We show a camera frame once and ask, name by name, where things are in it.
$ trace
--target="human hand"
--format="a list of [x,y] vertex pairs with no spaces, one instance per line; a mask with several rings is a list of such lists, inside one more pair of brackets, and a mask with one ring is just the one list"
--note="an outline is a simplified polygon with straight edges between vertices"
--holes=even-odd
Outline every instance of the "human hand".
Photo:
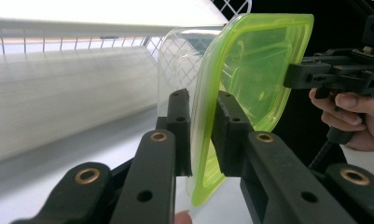
[[[315,106],[323,110],[322,121],[330,127],[355,132],[346,146],[354,150],[374,151],[374,97],[342,92],[336,95],[333,102],[315,99],[316,92],[317,89],[312,89],[309,97]],[[335,111],[335,105],[343,110]],[[364,113],[364,122],[357,113]]]
[[188,211],[179,212],[174,215],[174,224],[192,224],[192,218]]

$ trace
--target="translucent green lid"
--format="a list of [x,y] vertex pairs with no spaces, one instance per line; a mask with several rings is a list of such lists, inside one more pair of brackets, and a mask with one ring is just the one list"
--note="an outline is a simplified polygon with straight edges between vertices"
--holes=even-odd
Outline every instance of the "translucent green lid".
[[211,144],[218,91],[232,93],[256,131],[271,132],[290,90],[290,63],[299,63],[312,32],[310,14],[243,14],[231,20],[206,50],[193,100],[191,201],[203,204],[225,180]]

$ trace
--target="black mechanical device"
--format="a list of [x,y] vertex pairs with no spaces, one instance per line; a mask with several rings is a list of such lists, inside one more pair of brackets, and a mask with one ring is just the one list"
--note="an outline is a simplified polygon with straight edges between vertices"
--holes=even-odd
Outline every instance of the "black mechanical device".
[[[167,118],[114,170],[71,169],[29,223],[173,224],[175,177],[192,175],[187,90],[170,96]],[[308,169],[273,133],[255,132],[237,100],[218,94],[212,132],[221,172],[241,178],[254,223],[374,223],[374,175],[348,164]]]
[[[318,88],[316,99],[331,98],[339,92],[354,92],[374,97],[374,14],[367,18],[362,49],[329,49],[304,57],[302,63],[289,64],[284,85],[300,90]],[[353,132],[331,127],[328,141],[311,163],[316,168],[333,144],[347,144]]]

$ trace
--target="clear plastic container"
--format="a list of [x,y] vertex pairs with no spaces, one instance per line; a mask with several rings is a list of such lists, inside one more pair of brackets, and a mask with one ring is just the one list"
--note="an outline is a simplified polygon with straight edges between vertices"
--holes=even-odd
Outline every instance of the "clear plastic container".
[[[187,188],[193,205],[203,204],[225,180],[210,140],[218,91],[236,97],[256,131],[271,132],[290,92],[283,86],[286,69],[302,60],[312,24],[310,14],[243,14],[220,32],[219,27],[176,29],[165,38],[159,53],[159,114],[165,115],[172,91],[188,89],[193,176]],[[208,48],[191,44],[196,40],[190,38],[203,36]],[[172,50],[173,56],[167,55]]]

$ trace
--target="brass ring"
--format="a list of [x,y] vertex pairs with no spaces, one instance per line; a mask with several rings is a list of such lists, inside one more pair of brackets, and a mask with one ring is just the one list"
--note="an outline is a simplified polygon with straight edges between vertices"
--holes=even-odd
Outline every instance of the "brass ring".
[[266,142],[266,143],[269,143],[269,142],[272,142],[273,141],[273,137],[271,137],[270,135],[266,134],[266,133],[260,133],[256,136],[256,139],[261,141],[261,142]]
[[[87,178],[82,177],[84,174],[86,174],[88,172],[92,172],[92,174],[89,175]],[[95,181],[97,178],[99,178],[99,176],[100,176],[100,171],[98,169],[96,169],[96,168],[86,168],[84,170],[79,171],[76,174],[75,181],[78,184],[89,184],[89,183]]]
[[154,142],[161,142],[167,139],[166,133],[153,133],[150,136],[151,140]]
[[342,169],[340,175],[356,185],[366,186],[370,184],[370,180],[366,175],[352,169]]

